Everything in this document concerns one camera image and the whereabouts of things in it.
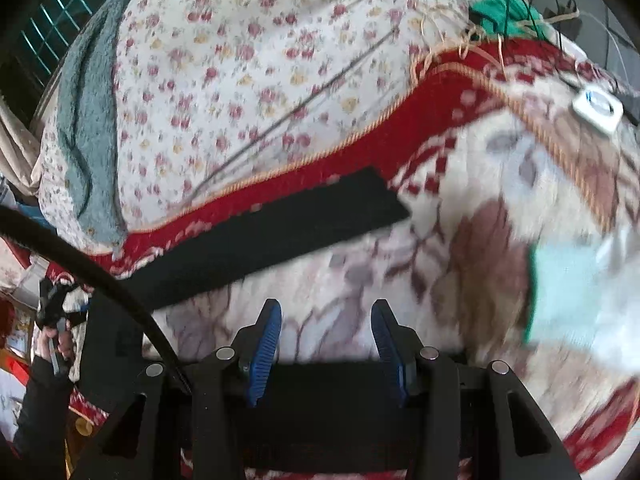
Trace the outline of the black sleeve left forearm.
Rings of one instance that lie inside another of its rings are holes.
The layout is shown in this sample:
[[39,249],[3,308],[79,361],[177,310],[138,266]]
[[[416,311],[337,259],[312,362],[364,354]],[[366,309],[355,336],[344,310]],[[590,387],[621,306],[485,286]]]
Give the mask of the black sleeve left forearm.
[[65,426],[73,384],[36,356],[29,370],[13,447],[23,479],[65,479]]

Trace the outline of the person's left hand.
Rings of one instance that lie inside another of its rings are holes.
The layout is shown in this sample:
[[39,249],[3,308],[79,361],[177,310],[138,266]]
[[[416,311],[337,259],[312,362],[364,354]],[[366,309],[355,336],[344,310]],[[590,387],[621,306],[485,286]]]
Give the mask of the person's left hand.
[[54,327],[43,327],[36,342],[32,364],[52,363],[52,354],[60,358],[65,368],[71,368],[75,361],[75,341],[70,330],[60,332]]

